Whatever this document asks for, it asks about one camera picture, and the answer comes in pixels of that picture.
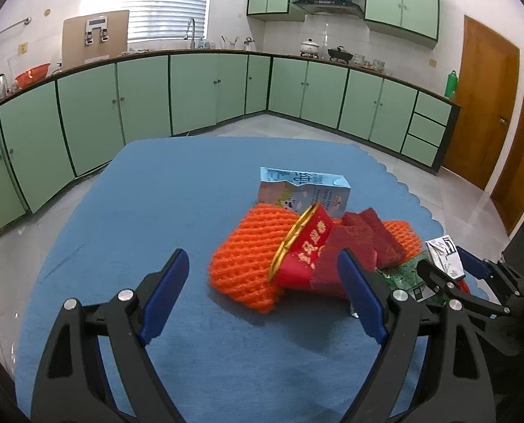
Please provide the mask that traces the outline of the blue scalloped table mat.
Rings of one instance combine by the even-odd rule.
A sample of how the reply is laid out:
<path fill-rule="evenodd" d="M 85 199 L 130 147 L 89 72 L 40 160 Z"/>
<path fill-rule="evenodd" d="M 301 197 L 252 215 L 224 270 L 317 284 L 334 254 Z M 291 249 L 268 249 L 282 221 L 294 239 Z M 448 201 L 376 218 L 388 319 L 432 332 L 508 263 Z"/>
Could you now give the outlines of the blue scalloped table mat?
<path fill-rule="evenodd" d="M 337 422 L 379 351 L 344 300 L 286 294 L 269 314 L 214 290 L 208 265 L 255 204 L 261 167 L 344 176 L 348 207 L 409 222 L 424 240 L 436 222 L 407 186 L 354 144 L 275 137 L 138 140 L 98 176 L 61 229 L 26 309 L 14 368 L 31 408 L 42 351 L 65 300 L 110 300 L 160 270 L 176 249 L 189 275 L 162 334 L 147 348 L 189 422 Z"/>

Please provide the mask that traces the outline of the green lower kitchen cabinets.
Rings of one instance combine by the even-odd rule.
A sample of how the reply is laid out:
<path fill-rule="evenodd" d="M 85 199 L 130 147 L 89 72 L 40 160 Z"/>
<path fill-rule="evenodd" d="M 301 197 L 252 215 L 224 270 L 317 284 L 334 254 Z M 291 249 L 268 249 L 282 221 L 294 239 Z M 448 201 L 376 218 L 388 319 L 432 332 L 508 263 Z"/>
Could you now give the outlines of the green lower kitchen cabinets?
<path fill-rule="evenodd" d="M 436 173 L 459 112 L 446 97 L 330 61 L 239 51 L 102 60 L 0 100 L 0 230 L 135 140 L 268 113 Z"/>

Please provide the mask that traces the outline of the red plastic basin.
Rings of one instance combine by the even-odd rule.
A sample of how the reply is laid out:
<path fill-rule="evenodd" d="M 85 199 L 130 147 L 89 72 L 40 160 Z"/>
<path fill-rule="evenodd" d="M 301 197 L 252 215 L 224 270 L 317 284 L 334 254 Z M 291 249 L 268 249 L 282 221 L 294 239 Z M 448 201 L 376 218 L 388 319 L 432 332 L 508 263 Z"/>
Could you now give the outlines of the red plastic basin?
<path fill-rule="evenodd" d="M 51 64 L 49 62 L 37 65 L 35 67 L 29 68 L 15 78 L 15 83 L 20 89 L 25 89 L 34 85 L 38 81 L 42 81 L 48 75 L 49 67 Z"/>

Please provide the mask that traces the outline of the light blue milk carton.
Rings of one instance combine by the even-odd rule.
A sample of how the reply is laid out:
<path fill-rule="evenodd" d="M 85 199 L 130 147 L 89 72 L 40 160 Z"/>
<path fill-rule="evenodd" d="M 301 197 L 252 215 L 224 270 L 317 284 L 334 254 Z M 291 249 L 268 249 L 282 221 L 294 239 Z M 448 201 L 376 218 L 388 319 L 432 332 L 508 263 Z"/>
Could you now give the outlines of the light blue milk carton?
<path fill-rule="evenodd" d="M 340 218 L 347 206 L 351 186 L 341 175 L 260 168 L 257 202 L 302 213 L 319 203 L 331 218 Z"/>

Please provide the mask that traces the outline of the black range hood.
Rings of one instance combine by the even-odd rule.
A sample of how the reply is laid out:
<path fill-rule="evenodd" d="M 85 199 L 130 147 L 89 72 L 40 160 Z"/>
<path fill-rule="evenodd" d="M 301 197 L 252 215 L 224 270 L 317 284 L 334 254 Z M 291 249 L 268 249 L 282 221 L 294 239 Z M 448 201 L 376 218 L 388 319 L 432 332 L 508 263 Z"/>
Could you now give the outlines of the black range hood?
<path fill-rule="evenodd" d="M 294 5 L 309 14 L 325 13 L 364 18 L 362 7 L 349 0 L 297 0 L 294 1 Z"/>

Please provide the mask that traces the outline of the white cooking pot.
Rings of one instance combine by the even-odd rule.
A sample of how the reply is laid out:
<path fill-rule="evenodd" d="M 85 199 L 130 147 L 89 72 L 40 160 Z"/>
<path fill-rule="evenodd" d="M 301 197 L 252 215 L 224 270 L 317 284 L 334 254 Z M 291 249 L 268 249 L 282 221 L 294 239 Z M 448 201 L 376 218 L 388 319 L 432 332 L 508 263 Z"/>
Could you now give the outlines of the white cooking pot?
<path fill-rule="evenodd" d="M 300 43 L 300 55 L 302 57 L 319 58 L 319 44 L 308 39 Z"/>

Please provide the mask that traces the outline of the steel electric kettle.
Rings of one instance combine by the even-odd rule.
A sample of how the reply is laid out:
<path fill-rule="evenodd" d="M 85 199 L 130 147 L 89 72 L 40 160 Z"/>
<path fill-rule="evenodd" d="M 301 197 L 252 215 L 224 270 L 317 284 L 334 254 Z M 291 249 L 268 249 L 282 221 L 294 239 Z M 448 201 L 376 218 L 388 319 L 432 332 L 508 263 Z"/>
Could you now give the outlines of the steel electric kettle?
<path fill-rule="evenodd" d="M 8 81 L 5 74 L 0 74 L 0 100 L 8 96 Z"/>

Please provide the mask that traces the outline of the white printed paper package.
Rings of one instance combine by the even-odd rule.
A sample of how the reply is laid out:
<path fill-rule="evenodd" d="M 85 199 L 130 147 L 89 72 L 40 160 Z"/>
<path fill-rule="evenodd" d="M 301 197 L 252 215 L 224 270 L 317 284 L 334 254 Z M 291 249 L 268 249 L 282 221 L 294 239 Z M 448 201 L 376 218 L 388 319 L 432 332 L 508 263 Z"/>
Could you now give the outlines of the white printed paper package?
<path fill-rule="evenodd" d="M 406 259 L 395 268 L 380 270 L 380 274 L 391 289 L 402 289 L 417 302 L 421 302 L 435 294 L 418 274 L 417 266 L 421 260 L 429 261 L 449 276 L 462 291 L 470 293 L 457 247 L 449 235 L 427 241 L 424 251 Z"/>

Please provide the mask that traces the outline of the chrome kitchen faucet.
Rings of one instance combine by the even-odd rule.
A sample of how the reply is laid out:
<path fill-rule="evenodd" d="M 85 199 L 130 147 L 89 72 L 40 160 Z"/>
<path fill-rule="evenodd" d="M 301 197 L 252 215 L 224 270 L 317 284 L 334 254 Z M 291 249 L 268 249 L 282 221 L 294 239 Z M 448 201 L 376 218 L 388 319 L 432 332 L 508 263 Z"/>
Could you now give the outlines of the chrome kitchen faucet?
<path fill-rule="evenodd" d="M 194 17 L 188 19 L 184 40 L 189 42 L 189 48 L 191 48 L 191 50 L 196 48 L 196 21 Z"/>

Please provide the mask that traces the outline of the orange foam fruit net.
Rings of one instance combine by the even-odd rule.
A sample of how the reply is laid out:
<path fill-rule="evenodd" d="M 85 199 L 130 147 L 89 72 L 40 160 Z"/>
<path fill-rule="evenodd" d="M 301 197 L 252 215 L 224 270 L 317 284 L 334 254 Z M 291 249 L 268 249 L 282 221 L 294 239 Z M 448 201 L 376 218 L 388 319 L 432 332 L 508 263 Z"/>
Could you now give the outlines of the orange foam fruit net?
<path fill-rule="evenodd" d="M 282 289 L 268 281 L 270 264 L 298 218 L 297 213 L 266 203 L 251 208 L 212 255 L 211 286 L 251 310 L 273 311 Z"/>

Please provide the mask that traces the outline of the green thermos bottle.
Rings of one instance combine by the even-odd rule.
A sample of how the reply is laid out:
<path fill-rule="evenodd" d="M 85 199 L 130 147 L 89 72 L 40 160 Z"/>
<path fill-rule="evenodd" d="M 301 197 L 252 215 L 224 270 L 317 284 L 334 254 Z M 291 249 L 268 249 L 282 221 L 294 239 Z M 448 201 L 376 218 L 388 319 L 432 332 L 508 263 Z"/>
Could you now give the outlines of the green thermos bottle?
<path fill-rule="evenodd" d="M 452 70 L 446 79 L 446 88 L 444 92 L 444 97 L 452 99 L 455 95 L 458 85 L 458 75 L 455 70 Z"/>

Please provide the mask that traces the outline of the black wok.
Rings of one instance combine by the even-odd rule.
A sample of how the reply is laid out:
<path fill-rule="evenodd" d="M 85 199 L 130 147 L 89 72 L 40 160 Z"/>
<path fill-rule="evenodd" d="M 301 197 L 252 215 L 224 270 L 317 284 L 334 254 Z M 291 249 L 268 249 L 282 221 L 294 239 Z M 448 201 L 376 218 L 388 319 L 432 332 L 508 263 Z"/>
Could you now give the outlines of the black wok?
<path fill-rule="evenodd" d="M 334 49 L 328 49 L 329 59 L 332 62 L 349 64 L 353 58 L 353 55 L 346 51 L 342 46 L 337 46 Z"/>

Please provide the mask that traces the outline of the brown cardboard box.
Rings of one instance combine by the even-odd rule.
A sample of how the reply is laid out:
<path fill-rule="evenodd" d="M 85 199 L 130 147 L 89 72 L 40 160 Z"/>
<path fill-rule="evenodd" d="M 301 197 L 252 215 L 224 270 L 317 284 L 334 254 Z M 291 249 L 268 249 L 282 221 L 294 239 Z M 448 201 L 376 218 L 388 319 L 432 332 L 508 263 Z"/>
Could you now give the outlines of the brown cardboard box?
<path fill-rule="evenodd" d="M 69 70 L 127 51 L 128 10 L 66 19 L 62 30 L 62 69 Z"/>

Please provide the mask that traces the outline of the dark red scouring pad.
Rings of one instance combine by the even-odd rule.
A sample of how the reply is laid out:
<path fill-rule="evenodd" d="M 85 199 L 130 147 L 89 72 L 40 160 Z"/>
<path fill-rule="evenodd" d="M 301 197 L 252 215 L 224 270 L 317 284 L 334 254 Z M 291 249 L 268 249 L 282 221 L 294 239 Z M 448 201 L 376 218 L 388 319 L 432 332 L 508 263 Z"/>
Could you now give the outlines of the dark red scouring pad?
<path fill-rule="evenodd" d="M 329 250 L 348 248 L 364 270 L 391 268 L 407 256 L 403 244 L 386 228 L 375 210 L 345 212 L 326 242 Z"/>

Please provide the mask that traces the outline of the wall towel bar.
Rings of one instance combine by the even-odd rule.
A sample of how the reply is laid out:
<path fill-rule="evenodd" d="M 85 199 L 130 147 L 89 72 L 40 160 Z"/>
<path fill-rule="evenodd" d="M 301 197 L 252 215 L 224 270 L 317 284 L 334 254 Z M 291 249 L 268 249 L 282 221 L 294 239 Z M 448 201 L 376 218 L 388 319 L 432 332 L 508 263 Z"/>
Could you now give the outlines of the wall towel bar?
<path fill-rule="evenodd" d="M 9 25 L 6 28 L 3 28 L 3 30 L 0 31 L 0 35 L 2 35 L 5 32 L 8 32 L 8 31 L 10 31 L 10 30 L 12 30 L 12 29 L 14 29 L 16 27 L 19 27 L 19 26 L 28 26 L 31 23 L 31 20 L 32 20 L 31 17 L 23 18 L 20 21 L 13 23 L 13 24 Z"/>

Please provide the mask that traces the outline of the red gift envelope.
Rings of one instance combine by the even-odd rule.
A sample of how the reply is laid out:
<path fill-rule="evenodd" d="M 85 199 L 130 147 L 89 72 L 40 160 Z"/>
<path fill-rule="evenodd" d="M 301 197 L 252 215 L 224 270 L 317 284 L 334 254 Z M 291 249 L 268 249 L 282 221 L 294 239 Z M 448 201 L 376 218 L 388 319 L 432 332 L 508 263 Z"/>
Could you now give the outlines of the red gift envelope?
<path fill-rule="evenodd" d="M 342 296 L 339 278 L 317 270 L 335 226 L 319 202 L 308 206 L 278 245 L 270 262 L 268 282 L 284 289 Z"/>

